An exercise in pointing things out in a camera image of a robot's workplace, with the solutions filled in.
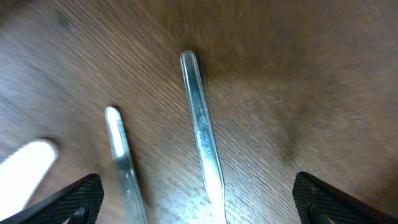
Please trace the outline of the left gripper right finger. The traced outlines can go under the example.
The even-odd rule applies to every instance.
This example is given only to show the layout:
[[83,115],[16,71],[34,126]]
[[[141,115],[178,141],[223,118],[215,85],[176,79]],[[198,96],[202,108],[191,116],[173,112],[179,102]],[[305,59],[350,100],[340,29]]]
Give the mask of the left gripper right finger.
[[297,173],[292,194],[302,223],[397,223],[308,172]]

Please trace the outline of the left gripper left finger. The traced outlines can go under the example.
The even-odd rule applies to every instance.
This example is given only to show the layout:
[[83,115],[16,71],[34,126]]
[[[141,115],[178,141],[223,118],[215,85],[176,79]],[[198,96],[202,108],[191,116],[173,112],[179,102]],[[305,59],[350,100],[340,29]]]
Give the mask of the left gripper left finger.
[[100,176],[89,174],[2,223],[95,223],[103,198]]

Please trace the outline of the small teaspoon lower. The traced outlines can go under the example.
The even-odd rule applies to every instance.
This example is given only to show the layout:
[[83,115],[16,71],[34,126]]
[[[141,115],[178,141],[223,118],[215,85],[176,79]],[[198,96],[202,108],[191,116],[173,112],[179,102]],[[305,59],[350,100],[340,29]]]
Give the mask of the small teaspoon lower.
[[128,223],[148,224],[121,114],[117,108],[107,106],[104,115],[113,161],[117,163],[118,167]]

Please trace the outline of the small teaspoon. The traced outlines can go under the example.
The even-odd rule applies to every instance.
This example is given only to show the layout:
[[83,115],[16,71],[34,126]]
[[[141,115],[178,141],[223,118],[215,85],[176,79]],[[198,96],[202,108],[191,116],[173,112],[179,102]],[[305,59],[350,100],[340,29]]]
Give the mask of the small teaspoon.
[[118,167],[128,223],[148,224],[121,114],[117,108],[107,106],[104,115],[113,161],[117,163]]
[[215,222],[226,223],[223,173],[197,57],[191,50],[186,50],[180,55],[180,63],[205,190],[213,207]]

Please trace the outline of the white plastic knife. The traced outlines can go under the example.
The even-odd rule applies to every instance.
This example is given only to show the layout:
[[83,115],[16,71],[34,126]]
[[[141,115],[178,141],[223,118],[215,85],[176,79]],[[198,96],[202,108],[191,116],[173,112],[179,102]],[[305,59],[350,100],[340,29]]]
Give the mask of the white plastic knife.
[[36,139],[1,162],[1,220],[25,208],[57,159],[53,141]]

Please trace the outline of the small teaspoon upper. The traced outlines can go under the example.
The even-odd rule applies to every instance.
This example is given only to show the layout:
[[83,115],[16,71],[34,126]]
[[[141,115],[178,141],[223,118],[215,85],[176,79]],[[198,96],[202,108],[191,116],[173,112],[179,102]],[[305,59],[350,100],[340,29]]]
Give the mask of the small teaspoon upper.
[[215,222],[226,223],[223,173],[197,57],[191,50],[186,50],[180,55],[180,63],[205,190],[213,207]]

